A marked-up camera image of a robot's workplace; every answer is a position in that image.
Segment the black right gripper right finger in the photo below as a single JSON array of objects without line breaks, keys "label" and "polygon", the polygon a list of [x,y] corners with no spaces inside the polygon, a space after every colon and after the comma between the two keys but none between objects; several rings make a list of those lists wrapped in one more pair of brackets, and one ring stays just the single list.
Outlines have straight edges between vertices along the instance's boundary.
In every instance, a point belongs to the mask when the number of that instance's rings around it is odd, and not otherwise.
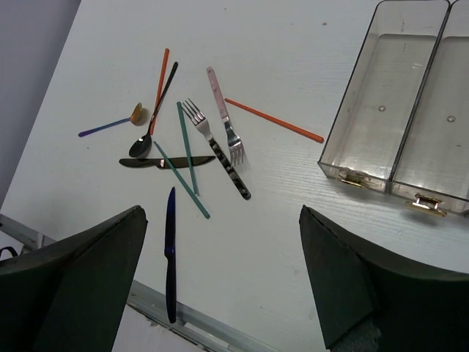
[{"label": "black right gripper right finger", "polygon": [[387,250],[303,206],[300,239],[327,351],[467,351],[468,275]]}]

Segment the black spoon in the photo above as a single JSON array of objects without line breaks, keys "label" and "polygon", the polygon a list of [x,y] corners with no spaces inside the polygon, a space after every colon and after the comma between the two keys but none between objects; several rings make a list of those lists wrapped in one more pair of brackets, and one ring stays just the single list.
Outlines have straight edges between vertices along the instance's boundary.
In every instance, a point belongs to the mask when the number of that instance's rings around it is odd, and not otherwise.
[{"label": "black spoon", "polygon": [[149,121],[149,127],[147,129],[147,132],[145,135],[143,135],[140,139],[138,139],[137,141],[135,141],[133,143],[133,145],[131,146],[131,148],[129,149],[129,156],[131,158],[140,158],[142,157],[143,155],[146,155],[151,147],[151,144],[152,144],[152,128],[155,124],[155,121],[157,119],[157,116],[158,116],[158,112],[160,110],[160,106],[166,96],[166,93],[168,92],[169,90],[169,87],[173,81],[173,78],[174,78],[174,75],[177,71],[177,68],[179,66],[179,63],[178,62],[175,62],[171,68],[171,72],[169,74],[169,77],[167,79],[167,82],[163,88],[163,91],[161,93],[161,97],[160,97],[160,100],[159,102],[157,103],[153,113],[152,113],[152,116],[151,116],[151,119]]}]

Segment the teal chopstick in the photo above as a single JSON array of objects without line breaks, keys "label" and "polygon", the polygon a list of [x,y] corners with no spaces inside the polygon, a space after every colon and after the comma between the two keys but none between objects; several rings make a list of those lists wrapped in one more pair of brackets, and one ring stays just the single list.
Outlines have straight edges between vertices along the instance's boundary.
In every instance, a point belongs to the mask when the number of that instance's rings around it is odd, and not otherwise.
[{"label": "teal chopstick", "polygon": [[177,171],[177,169],[174,167],[173,163],[169,160],[169,157],[165,154],[165,152],[163,151],[162,147],[156,142],[154,141],[153,144],[156,146],[156,148],[158,149],[158,151],[160,152],[160,154],[163,156],[163,159],[165,160],[165,162],[169,165],[169,168],[171,171],[173,171],[173,173],[175,174],[176,178],[179,180],[179,182],[181,183],[181,185],[183,186],[183,188],[186,190],[186,192],[188,193],[188,195],[190,196],[190,198],[193,200],[194,204],[197,206],[197,208],[200,210],[200,212],[202,213],[202,215],[206,218],[206,219],[209,219],[210,218],[210,213],[207,211],[207,209],[205,208],[205,206],[203,206],[202,202],[199,200],[199,198],[195,195],[195,193],[193,192],[193,190],[191,189],[191,187],[187,184],[187,182],[184,180],[184,178],[182,177],[182,175]]},{"label": "teal chopstick", "polygon": [[194,169],[193,169],[191,146],[190,146],[190,142],[189,142],[189,139],[188,139],[188,132],[187,132],[186,124],[185,124],[184,112],[182,110],[182,104],[181,104],[180,101],[177,101],[177,111],[178,111],[178,116],[179,116],[179,120],[180,120],[180,127],[181,127],[181,131],[182,131],[182,138],[183,138],[183,141],[184,141],[185,152],[186,152],[186,156],[187,156],[187,159],[188,159],[188,167],[189,167],[189,171],[190,171],[193,192],[194,192],[195,195],[199,195],[199,188],[198,188],[198,185],[197,185],[197,182],[196,182],[196,176],[195,176],[195,172],[194,172]]}]

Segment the orange chopstick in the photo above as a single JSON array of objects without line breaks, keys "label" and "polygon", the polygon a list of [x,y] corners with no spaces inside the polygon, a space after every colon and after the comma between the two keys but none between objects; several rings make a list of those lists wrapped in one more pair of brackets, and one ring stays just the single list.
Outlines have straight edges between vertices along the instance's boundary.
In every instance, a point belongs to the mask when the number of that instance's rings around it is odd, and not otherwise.
[{"label": "orange chopstick", "polygon": [[165,80],[166,67],[167,67],[168,60],[169,60],[169,53],[170,53],[170,49],[165,48],[164,55],[163,55],[163,61],[162,61],[162,65],[161,65],[161,70],[160,70],[158,90],[157,90],[157,94],[156,94],[156,98],[155,98],[155,108],[154,108],[152,118],[151,118],[151,121],[150,121],[150,125],[149,125],[150,135],[153,135],[153,131],[154,131],[154,128],[155,128],[155,120],[156,120],[156,114],[157,114],[156,110],[157,110],[157,105],[160,102],[162,91],[163,91],[163,83],[164,83],[164,80]]},{"label": "orange chopstick", "polygon": [[264,112],[258,111],[258,110],[256,110],[256,109],[253,109],[253,108],[249,107],[249,106],[246,106],[246,105],[243,105],[243,104],[241,104],[241,103],[238,103],[238,102],[236,102],[236,101],[234,101],[234,100],[231,100],[231,99],[228,99],[228,98],[225,98],[224,100],[225,100],[227,103],[229,103],[229,104],[231,104],[231,105],[233,105],[233,106],[236,106],[236,107],[238,107],[238,108],[240,108],[240,109],[242,109],[242,110],[244,110],[244,111],[247,111],[247,112],[249,112],[249,113],[251,113],[251,114],[254,114],[254,115],[258,116],[258,117],[261,117],[261,118],[263,118],[263,119],[265,119],[265,120],[267,120],[267,121],[270,121],[270,122],[272,122],[272,123],[274,123],[274,124],[276,124],[276,125],[279,125],[279,126],[281,126],[281,127],[283,127],[283,128],[286,128],[286,129],[288,129],[288,130],[290,130],[290,131],[293,131],[293,132],[295,132],[295,133],[297,133],[297,134],[300,134],[301,136],[304,136],[304,137],[306,137],[306,138],[308,138],[308,139],[311,139],[311,140],[313,140],[313,141],[315,141],[315,142],[318,142],[318,143],[323,143],[323,142],[324,142],[324,138],[323,138],[322,136],[319,136],[319,135],[317,135],[317,134],[315,134],[315,133],[312,133],[312,132],[310,132],[310,131],[307,131],[307,130],[305,130],[305,129],[303,129],[303,128],[300,128],[300,127],[298,127],[298,126],[296,126],[296,125],[293,125],[293,124],[291,124],[291,123],[289,123],[289,122],[280,120],[280,119],[278,119],[278,118],[276,118],[276,117],[274,117],[274,116],[271,116],[271,115],[266,114],[266,113],[264,113]]}]

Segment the rainbow spoon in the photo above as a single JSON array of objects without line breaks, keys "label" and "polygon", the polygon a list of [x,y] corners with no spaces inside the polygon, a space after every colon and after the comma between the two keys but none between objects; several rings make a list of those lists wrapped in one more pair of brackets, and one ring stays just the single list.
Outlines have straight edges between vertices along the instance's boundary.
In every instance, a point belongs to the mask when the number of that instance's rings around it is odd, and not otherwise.
[{"label": "rainbow spoon", "polygon": [[78,134],[78,137],[83,138],[83,137],[88,136],[90,134],[97,133],[99,131],[103,131],[107,128],[112,128],[112,127],[124,124],[126,122],[130,122],[133,125],[138,125],[138,123],[141,119],[141,116],[142,116],[142,112],[143,112],[142,104],[137,103],[134,110],[133,110],[133,112],[131,113],[131,115],[129,117],[117,120],[115,122],[108,123],[106,125],[102,125],[100,127],[92,128],[92,129],[87,130],[87,131],[82,131]]}]

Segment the pink handled fork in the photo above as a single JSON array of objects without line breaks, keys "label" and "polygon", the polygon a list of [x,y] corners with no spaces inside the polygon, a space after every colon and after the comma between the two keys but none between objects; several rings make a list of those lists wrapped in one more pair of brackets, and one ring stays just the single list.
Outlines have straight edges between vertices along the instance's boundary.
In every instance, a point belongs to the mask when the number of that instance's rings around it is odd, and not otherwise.
[{"label": "pink handled fork", "polygon": [[245,150],[241,138],[235,133],[232,123],[229,117],[229,112],[227,110],[224,97],[221,92],[221,88],[218,83],[215,71],[212,67],[206,69],[207,77],[210,82],[210,87],[215,98],[215,102],[220,114],[221,120],[224,124],[224,129],[226,131],[227,145],[229,148],[229,154],[231,159],[231,164],[233,166],[240,165],[244,162]]}]

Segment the black handled steel fork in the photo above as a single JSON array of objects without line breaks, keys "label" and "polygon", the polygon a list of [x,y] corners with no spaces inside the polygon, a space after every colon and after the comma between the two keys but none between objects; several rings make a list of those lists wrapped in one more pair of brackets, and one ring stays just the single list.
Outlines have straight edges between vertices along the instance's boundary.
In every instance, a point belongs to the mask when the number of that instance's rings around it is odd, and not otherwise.
[{"label": "black handled steel fork", "polygon": [[188,98],[182,103],[182,110],[189,117],[191,122],[196,127],[197,131],[200,132],[205,139],[207,140],[209,146],[215,153],[216,158],[219,160],[226,173],[230,177],[231,181],[234,183],[236,189],[240,193],[241,197],[245,200],[251,198],[251,193],[245,186],[244,182],[240,178],[239,174],[235,171],[234,167],[231,165],[229,159],[224,154],[223,150],[213,138],[213,135],[210,130],[210,125],[207,118],[204,116],[202,111],[193,103],[193,101]]}]

